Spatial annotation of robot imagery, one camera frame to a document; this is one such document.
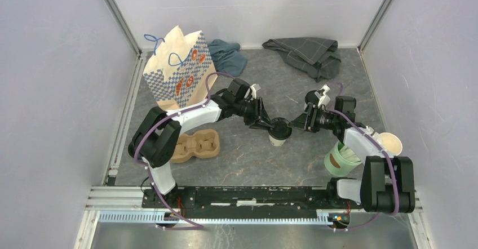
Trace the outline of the black coffee cup lid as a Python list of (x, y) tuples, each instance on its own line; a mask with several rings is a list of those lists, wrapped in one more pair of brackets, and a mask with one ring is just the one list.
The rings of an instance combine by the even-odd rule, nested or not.
[(305, 104), (306, 105), (312, 104), (312, 105), (317, 105), (318, 106), (320, 104), (321, 97), (322, 97), (322, 95), (320, 94), (319, 90), (309, 91), (304, 98)]

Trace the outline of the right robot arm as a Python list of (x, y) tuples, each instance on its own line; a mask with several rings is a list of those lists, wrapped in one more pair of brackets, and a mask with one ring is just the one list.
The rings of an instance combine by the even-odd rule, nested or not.
[(413, 162), (396, 156), (356, 122), (357, 101), (350, 96), (337, 96), (334, 109), (327, 109), (328, 96), (317, 91), (306, 95), (304, 112), (291, 122), (291, 127), (307, 132), (330, 130), (340, 143), (350, 148), (364, 165), (362, 178), (333, 178), (326, 192), (326, 203), (341, 208), (348, 200), (360, 204), (366, 212), (390, 215), (415, 210)]

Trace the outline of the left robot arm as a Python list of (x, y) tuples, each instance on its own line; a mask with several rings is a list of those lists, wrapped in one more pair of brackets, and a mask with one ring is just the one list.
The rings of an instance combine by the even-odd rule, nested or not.
[(145, 166), (156, 191), (155, 200), (163, 208), (177, 201), (170, 160), (180, 135), (233, 115), (242, 117), (252, 129), (268, 131), (275, 127), (262, 98), (254, 97), (252, 86), (239, 78), (197, 104), (168, 111), (155, 106), (148, 112), (128, 145), (128, 153)]

